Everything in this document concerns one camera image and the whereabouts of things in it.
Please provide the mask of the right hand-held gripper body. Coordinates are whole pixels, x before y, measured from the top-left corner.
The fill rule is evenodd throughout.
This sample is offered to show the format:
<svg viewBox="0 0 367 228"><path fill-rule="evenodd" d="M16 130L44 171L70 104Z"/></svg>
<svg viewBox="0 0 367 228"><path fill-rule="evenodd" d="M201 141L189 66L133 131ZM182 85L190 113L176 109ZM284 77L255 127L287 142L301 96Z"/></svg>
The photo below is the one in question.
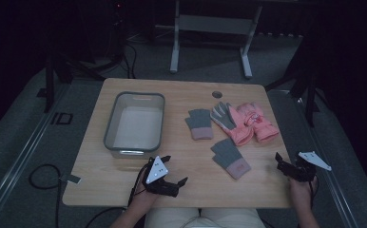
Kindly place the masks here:
<svg viewBox="0 0 367 228"><path fill-rule="evenodd" d="M299 152L296 156L296 167L299 171L297 181L312 181L317 174L318 167L327 171L332 170L332 167L315 151Z"/></svg>

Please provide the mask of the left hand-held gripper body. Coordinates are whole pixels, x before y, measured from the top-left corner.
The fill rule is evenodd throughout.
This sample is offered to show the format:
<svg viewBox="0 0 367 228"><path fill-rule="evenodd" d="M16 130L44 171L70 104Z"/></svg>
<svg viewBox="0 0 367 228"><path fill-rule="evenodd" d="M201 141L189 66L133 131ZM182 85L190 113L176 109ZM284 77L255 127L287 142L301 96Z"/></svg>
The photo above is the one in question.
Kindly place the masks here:
<svg viewBox="0 0 367 228"><path fill-rule="evenodd" d="M157 156L149 159L143 185L150 193L176 198L181 187L178 187L177 183L168 182L164 179L169 171L165 163L161 161L161 158Z"/></svg>

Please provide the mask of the pink padded glove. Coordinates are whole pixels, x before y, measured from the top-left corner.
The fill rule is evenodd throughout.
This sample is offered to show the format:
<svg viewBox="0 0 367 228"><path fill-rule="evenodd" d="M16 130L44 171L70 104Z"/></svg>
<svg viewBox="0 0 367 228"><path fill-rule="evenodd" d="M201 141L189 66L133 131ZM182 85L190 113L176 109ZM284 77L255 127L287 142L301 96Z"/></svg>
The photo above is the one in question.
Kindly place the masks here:
<svg viewBox="0 0 367 228"><path fill-rule="evenodd" d="M216 104L210 113L210 118L236 146L247 144L254 136L254 130L244 123L243 116L230 103Z"/></svg>
<svg viewBox="0 0 367 228"><path fill-rule="evenodd" d="M269 142L279 135L279 130L265 118L263 110L256 103L242 104L237 111L243 116L244 123L252 127L259 143Z"/></svg>

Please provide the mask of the person's right hand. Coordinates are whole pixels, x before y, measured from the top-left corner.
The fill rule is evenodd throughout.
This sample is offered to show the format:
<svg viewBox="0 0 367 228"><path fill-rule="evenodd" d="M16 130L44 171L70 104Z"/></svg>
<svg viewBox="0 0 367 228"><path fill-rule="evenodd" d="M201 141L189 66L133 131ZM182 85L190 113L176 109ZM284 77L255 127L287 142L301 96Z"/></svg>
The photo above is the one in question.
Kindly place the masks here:
<svg viewBox="0 0 367 228"><path fill-rule="evenodd" d="M295 208L309 206L312 208L313 200L318 189L318 178L312 181L297 181L289 178L290 197Z"/></svg>

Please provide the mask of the person's left hand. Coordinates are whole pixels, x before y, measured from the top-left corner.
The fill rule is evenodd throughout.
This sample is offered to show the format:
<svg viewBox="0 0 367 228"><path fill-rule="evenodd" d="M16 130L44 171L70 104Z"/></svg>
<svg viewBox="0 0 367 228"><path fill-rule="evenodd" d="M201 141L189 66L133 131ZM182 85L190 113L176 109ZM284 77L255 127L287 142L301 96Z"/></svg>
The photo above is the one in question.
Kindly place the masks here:
<svg viewBox="0 0 367 228"><path fill-rule="evenodd" d="M143 185L144 174L141 174L133 187L132 197L129 203L130 207L140 209L150 209L158 199L158 195L148 192Z"/></svg>

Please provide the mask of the person's beige trousers lap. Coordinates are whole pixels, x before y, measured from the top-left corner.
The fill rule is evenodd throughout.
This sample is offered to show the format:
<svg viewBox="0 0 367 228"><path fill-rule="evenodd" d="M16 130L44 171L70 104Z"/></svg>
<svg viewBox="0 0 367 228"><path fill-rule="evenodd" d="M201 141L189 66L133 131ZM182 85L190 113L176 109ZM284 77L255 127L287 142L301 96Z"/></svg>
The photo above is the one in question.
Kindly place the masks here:
<svg viewBox="0 0 367 228"><path fill-rule="evenodd" d="M265 228L254 208L154 208L145 228Z"/></svg>

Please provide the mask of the grey rimmed translucent plastic bin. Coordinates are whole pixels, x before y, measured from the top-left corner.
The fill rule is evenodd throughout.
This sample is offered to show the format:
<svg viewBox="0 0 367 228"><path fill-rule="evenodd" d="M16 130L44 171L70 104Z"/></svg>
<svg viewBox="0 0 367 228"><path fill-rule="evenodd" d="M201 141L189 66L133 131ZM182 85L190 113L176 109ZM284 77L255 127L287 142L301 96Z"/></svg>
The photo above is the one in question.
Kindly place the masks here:
<svg viewBox="0 0 367 228"><path fill-rule="evenodd" d="M119 93L109 115L105 148L117 159L155 157L162 141L164 105L161 93Z"/></svg>

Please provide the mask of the grey knit glove pink cuff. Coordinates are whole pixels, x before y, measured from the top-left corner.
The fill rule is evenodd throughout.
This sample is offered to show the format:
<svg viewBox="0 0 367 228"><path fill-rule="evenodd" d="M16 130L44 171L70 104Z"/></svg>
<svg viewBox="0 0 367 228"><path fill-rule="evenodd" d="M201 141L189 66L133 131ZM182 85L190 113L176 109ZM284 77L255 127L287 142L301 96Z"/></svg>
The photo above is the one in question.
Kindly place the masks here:
<svg viewBox="0 0 367 228"><path fill-rule="evenodd" d="M207 109L193 109L188 111L189 116L185 122L190 129L192 139L211 140L213 130L211 126L210 111Z"/></svg>
<svg viewBox="0 0 367 228"><path fill-rule="evenodd" d="M225 139L211 147L214 153L213 161L223 168L234 180L238 180L251 170L249 163L243 158L236 145Z"/></svg>

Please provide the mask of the black tripod stand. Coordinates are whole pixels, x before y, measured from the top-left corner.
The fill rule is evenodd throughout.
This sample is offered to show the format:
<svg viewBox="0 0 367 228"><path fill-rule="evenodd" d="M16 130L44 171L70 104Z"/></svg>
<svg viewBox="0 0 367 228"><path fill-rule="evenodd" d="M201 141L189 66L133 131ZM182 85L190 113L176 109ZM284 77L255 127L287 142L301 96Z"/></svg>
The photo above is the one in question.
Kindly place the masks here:
<svg viewBox="0 0 367 228"><path fill-rule="evenodd" d="M47 53L44 97L49 112L54 104L54 80L69 84L74 72L96 81L125 57L124 0L44 0L50 24L40 27Z"/></svg>
<svg viewBox="0 0 367 228"><path fill-rule="evenodd" d="M330 39L317 30L309 31L303 38L292 57L284 75L277 81L266 85L265 91L281 86L294 80L290 89L293 98L300 99L306 93L305 119L314 127L313 115L316 110L315 97L321 95L317 92L317 80L325 64L325 52Z"/></svg>

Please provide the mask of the black square floor plate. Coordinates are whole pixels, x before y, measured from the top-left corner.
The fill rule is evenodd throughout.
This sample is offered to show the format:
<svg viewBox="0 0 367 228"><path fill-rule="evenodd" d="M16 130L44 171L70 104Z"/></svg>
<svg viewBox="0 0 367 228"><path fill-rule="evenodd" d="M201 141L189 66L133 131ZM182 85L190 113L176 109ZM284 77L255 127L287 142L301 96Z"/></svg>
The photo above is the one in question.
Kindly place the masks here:
<svg viewBox="0 0 367 228"><path fill-rule="evenodd" d="M73 119L72 113L56 112L51 119L51 124L71 124Z"/></svg>

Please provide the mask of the metal floor rail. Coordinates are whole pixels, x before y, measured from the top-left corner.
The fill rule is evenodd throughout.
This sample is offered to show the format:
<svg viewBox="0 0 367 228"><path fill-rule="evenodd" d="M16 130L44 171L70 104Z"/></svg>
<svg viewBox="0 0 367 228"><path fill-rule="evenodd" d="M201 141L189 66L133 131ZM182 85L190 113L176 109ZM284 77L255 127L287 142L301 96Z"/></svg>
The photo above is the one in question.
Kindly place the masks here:
<svg viewBox="0 0 367 228"><path fill-rule="evenodd" d="M68 89L59 85L53 104L47 106L37 89L25 88L0 121L0 210Z"/></svg>
<svg viewBox="0 0 367 228"><path fill-rule="evenodd" d="M325 162L329 162L332 165L332 169L330 171L324 168L320 168L318 173L322 176L327 184L332 200L337 207L338 214L342 220L342 224L345 226L345 228L357 228L357 221L355 220L354 214L351 211L350 204L345 198L343 190L336 178L335 166L326 156L322 144L320 143L319 136L317 135L316 129L314 127L311 127L309 122L305 119L304 109L306 107L306 102L302 98L296 98L294 99L294 103L297 106L297 111L301 115L309 136L314 143L314 152L316 152L317 155L320 156Z"/></svg>

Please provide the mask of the small grey metal bracket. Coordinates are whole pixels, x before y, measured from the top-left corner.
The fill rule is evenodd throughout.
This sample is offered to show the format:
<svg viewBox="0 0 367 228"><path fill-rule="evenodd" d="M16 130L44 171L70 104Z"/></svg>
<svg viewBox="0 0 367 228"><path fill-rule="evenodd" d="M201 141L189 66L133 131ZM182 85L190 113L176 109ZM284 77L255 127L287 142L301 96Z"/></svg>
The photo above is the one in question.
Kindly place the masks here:
<svg viewBox="0 0 367 228"><path fill-rule="evenodd" d="M76 176L71 175L71 174L69 174L69 175L62 175L60 177L60 180L62 182L71 182L71 183L74 183L74 184L79 184L80 181L81 181L81 179L79 177L76 177Z"/></svg>

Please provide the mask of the white metal desk frame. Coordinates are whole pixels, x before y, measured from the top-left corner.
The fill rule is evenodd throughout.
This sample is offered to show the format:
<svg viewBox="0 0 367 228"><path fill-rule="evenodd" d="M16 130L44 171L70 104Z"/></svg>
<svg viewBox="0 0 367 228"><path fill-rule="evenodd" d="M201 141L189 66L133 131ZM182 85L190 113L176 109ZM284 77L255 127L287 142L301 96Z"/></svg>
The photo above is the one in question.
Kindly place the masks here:
<svg viewBox="0 0 367 228"><path fill-rule="evenodd" d="M241 65L246 78L252 78L253 73L248 58L248 52L253 41L257 25L261 16L262 6L257 6L252 19L210 17L202 15L182 14L181 0L175 0L174 13L174 41L169 71L178 72L180 57L180 31L200 31L211 33L226 33L245 35L246 42L240 47Z"/></svg>

